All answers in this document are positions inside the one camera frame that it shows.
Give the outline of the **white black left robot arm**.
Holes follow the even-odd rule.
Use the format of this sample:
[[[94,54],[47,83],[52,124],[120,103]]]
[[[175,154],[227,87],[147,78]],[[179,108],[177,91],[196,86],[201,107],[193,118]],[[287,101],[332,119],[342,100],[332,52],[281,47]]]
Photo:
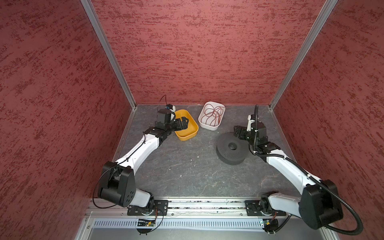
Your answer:
[[[115,162],[103,165],[98,181],[97,196],[113,206],[136,206],[147,211],[155,208],[153,194],[136,187],[135,175],[147,159],[167,137],[181,130],[186,130],[189,119],[181,117],[168,124],[156,123],[154,127],[143,132],[142,139],[123,157]]]

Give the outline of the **grey perforated cable spool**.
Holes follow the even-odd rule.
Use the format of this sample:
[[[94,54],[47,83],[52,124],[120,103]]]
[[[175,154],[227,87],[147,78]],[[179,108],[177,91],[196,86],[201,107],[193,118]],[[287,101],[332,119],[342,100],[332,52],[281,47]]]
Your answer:
[[[235,137],[233,133],[219,136],[216,146],[218,158],[225,164],[235,166],[244,162],[249,150],[248,143]]]

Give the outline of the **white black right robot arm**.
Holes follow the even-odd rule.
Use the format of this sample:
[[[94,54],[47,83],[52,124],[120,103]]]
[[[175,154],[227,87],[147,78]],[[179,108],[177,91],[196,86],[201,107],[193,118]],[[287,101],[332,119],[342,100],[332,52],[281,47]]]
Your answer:
[[[316,185],[320,178],[297,166],[284,151],[267,137],[263,123],[252,123],[248,127],[234,126],[234,135],[247,141],[253,155],[278,170],[300,193],[300,197],[270,192],[262,196],[260,210],[265,215],[283,211],[301,218],[310,228],[316,230],[344,217],[342,205],[335,197],[336,185],[326,180],[329,191]]]

